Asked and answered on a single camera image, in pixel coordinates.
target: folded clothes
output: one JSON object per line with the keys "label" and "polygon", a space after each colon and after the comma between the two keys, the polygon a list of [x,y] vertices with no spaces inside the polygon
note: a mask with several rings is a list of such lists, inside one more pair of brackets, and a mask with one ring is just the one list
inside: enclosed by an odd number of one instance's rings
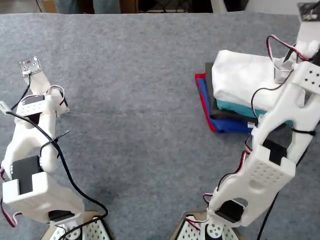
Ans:
{"label": "folded clothes", "polygon": [[[236,113],[240,114],[241,116],[246,116],[250,118],[254,118],[255,115],[252,112],[251,107],[247,106],[242,106],[233,102],[228,102],[228,101],[221,101],[221,100],[216,100],[216,105],[220,110],[230,110],[230,111],[235,111]],[[265,114],[265,111],[256,109],[255,113],[257,116],[260,114]]]}
{"label": "folded clothes", "polygon": [[[213,95],[217,100],[251,107],[251,98],[259,88],[273,89],[279,86],[274,81],[274,66],[266,56],[219,51],[212,67]],[[275,105],[283,87],[261,90],[254,97],[254,107],[269,111]],[[304,92],[298,102],[303,106]]]}
{"label": "folded clothes", "polygon": [[199,91],[202,108],[204,111],[205,118],[209,124],[210,129],[213,132],[219,133],[230,133],[230,132],[241,132],[250,133],[253,127],[252,125],[248,127],[248,122],[240,119],[212,119],[209,115],[209,98],[208,90],[206,85],[206,74],[197,73],[195,75],[195,83]]}
{"label": "folded clothes", "polygon": [[212,119],[241,119],[251,123],[257,123],[257,119],[251,115],[239,114],[237,109],[226,108],[225,105],[219,107],[218,101],[214,97],[214,89],[212,85],[212,66],[213,63],[207,62],[205,64],[205,82],[207,94],[209,98],[210,118]]}

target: red cloth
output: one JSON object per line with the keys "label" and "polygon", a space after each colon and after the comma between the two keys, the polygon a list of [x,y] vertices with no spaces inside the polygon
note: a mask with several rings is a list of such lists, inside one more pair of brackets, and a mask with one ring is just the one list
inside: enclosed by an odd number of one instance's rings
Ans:
{"label": "red cloth", "polygon": [[205,73],[196,73],[195,76],[194,76],[194,80],[195,80],[195,84],[198,88],[198,91],[199,91],[199,95],[200,95],[200,99],[201,99],[201,104],[202,104],[202,108],[203,108],[203,111],[204,111],[204,115],[205,115],[205,118],[206,118],[206,121],[209,125],[209,128],[212,132],[216,132],[216,128],[215,126],[212,124],[212,122],[210,121],[210,116],[208,115],[208,112],[206,110],[206,103],[205,103],[205,99],[204,99],[204,96],[202,95],[200,89],[199,89],[199,84],[197,82],[197,79],[205,79],[206,78],[206,74]]}

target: person's legs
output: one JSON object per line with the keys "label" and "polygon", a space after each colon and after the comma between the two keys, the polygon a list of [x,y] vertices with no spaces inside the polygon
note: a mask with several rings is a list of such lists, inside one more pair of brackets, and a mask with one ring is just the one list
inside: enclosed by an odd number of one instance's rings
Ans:
{"label": "person's legs", "polygon": [[119,0],[93,0],[95,14],[120,14]]}
{"label": "person's legs", "polygon": [[54,0],[58,13],[60,14],[81,14],[78,0]]}

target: white towel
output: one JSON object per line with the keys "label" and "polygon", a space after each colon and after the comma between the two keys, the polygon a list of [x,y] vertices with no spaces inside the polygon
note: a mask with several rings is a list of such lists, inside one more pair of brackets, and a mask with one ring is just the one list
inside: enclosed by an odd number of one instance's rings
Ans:
{"label": "white towel", "polygon": [[[216,99],[251,107],[251,98],[259,88],[273,89],[273,63],[267,56],[228,50],[219,51],[212,66],[213,95]],[[254,97],[254,108],[269,111],[275,105],[285,86],[274,91],[260,90]],[[305,92],[297,104],[303,106]]]}

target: gray table surface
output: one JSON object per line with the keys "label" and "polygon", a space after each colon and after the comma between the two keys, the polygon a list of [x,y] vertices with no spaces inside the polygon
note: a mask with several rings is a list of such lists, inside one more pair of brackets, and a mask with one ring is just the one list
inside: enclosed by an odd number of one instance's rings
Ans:
{"label": "gray table surface", "polygon": [[[70,112],[56,129],[71,131],[59,142],[75,181],[108,207],[118,240],[166,240],[185,211],[205,208],[202,194],[237,167],[246,138],[210,132],[194,74],[219,50],[266,56],[267,35],[293,44],[298,29],[295,16],[249,12],[0,15],[0,99],[19,99],[26,85],[17,62],[37,55],[66,90]],[[1,114],[1,157],[13,130]],[[272,137],[288,144],[290,131]],[[281,191],[263,239],[318,239],[318,143]],[[51,175],[71,188],[61,163]],[[261,222],[241,230],[255,239]],[[39,239],[46,228],[19,217],[12,229],[0,217],[1,239]]]}

